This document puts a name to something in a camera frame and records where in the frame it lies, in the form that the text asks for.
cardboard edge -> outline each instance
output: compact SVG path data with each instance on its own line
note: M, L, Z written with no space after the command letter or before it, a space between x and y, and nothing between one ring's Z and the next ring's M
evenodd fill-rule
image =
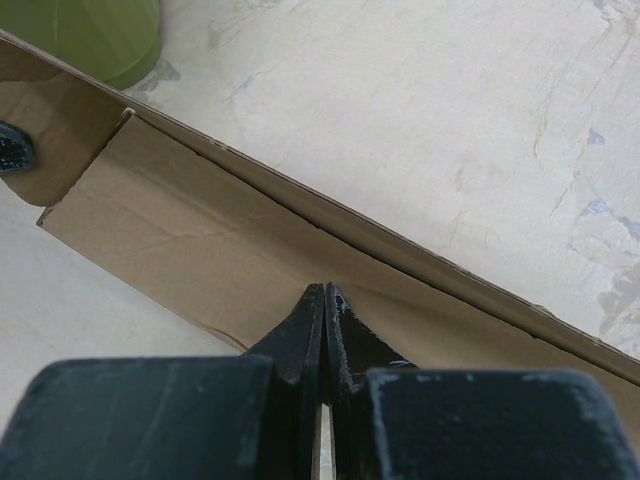
M640 385L640 361L558 319L543 307L533 305L487 282L224 143L94 80L11 34L0 30L0 38L114 96L151 126L362 253L523 330L534 338ZM45 210L39 220L40 224L47 214L48 211Z

white table surface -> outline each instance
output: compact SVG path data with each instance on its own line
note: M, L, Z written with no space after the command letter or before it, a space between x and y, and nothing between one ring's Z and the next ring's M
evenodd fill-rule
M638 0L164 0L128 93L640 357Z

black metal jaw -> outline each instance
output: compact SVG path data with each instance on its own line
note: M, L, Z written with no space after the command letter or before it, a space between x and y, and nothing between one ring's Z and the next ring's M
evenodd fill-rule
M6 431L0 478L314 479L321 399L340 480L640 478L590 377L419 370L332 284L240 357L48 367Z

green plastic container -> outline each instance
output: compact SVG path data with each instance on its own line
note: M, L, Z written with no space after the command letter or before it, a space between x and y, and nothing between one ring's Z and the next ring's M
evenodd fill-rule
M158 0L0 0L0 28L118 89L162 49Z

cardboard flap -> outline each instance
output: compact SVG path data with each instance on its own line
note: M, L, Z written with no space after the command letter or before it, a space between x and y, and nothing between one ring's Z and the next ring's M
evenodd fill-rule
M0 40L0 121L27 132L36 166L2 179L28 203L62 199L104 147L123 105L95 87Z
M307 284L333 280L365 323L422 367L586 371L612 393L639 445L640 387L359 252L138 118L42 226L241 348L284 318Z

